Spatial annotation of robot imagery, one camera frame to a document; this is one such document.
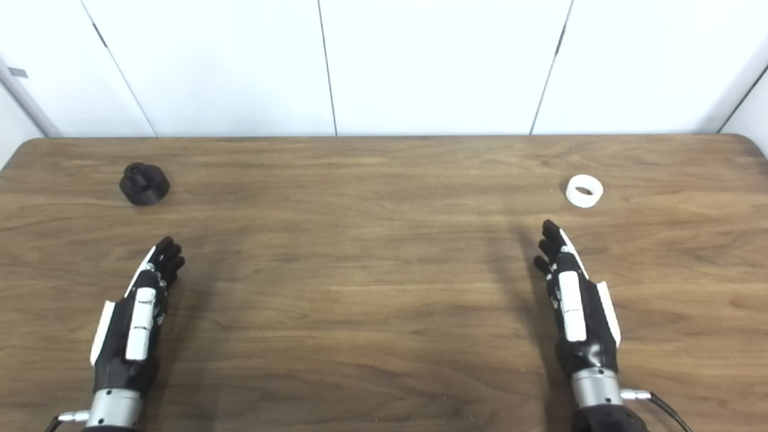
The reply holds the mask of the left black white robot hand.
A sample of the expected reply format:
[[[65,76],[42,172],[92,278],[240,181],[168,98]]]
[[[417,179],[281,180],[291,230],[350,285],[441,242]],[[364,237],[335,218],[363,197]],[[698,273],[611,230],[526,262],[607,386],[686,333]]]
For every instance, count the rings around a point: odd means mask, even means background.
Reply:
[[[148,395],[159,372],[158,344],[169,292],[184,263],[180,244],[164,237],[143,258],[123,298],[104,302],[89,356],[94,392]]]

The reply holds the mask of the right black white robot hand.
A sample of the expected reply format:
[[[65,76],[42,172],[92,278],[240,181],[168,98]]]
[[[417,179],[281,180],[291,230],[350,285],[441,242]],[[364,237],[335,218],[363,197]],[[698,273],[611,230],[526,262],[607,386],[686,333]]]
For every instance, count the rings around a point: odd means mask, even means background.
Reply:
[[[607,283],[588,277],[565,231],[552,220],[541,226],[540,254],[534,266],[545,277],[554,313],[555,355],[566,377],[592,368],[618,372],[622,331]]]

